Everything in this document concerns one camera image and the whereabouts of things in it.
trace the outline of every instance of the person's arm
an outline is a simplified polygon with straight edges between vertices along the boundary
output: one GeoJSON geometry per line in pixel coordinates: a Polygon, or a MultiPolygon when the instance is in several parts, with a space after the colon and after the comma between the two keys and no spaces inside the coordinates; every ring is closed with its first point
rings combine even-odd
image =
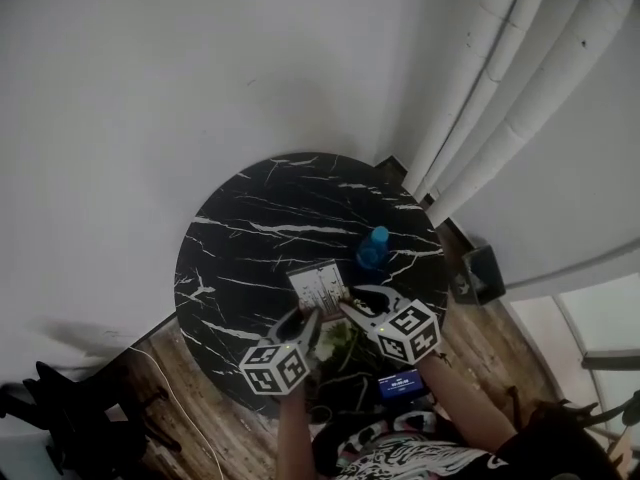
{"type": "Polygon", "coordinates": [[[436,356],[421,359],[416,368],[469,446],[495,453],[516,435],[507,417],[483,393],[436,356]]]}
{"type": "Polygon", "coordinates": [[[276,480],[316,480],[304,383],[280,399],[276,480]]]}

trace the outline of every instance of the black marble tabletop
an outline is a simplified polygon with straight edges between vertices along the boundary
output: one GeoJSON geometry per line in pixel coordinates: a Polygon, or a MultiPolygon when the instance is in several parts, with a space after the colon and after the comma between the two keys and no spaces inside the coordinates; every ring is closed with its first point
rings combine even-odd
{"type": "MultiPolygon", "coordinates": [[[[391,286],[427,304],[442,323],[447,276],[438,237],[413,197],[379,170],[339,155],[290,154],[248,167],[211,195],[182,243],[174,292],[185,342],[219,389],[277,416],[276,402],[254,395],[237,365],[297,305],[287,272],[330,259],[347,286],[391,286]],[[367,271],[356,250],[376,226],[389,229],[390,254],[367,271]]],[[[332,336],[349,359],[327,361],[307,390],[316,420],[370,410],[376,379],[395,368],[362,335],[351,333],[357,347],[347,344],[345,332],[332,336]]]]}

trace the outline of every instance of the person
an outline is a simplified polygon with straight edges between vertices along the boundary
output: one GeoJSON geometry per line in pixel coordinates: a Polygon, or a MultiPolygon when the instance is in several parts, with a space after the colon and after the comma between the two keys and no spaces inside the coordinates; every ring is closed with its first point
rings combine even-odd
{"type": "Polygon", "coordinates": [[[564,416],[518,435],[436,355],[416,368],[450,421],[433,411],[369,415],[327,425],[312,444],[302,383],[280,400],[276,480],[619,479],[602,448],[564,416]]]}

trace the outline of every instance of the phone screen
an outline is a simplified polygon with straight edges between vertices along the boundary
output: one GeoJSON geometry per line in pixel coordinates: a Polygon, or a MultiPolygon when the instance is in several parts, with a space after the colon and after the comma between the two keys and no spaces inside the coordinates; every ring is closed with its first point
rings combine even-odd
{"type": "Polygon", "coordinates": [[[424,387],[418,370],[409,370],[378,379],[378,384],[382,398],[385,399],[420,391],[424,387]]]}

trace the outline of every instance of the blue bottle cap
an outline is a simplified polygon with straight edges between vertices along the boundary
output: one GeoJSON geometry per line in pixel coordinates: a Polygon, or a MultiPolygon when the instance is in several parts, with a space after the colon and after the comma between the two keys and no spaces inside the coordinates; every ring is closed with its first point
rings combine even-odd
{"type": "Polygon", "coordinates": [[[389,230],[384,226],[378,226],[371,232],[371,240],[379,244],[386,243],[389,240],[389,230]]]}

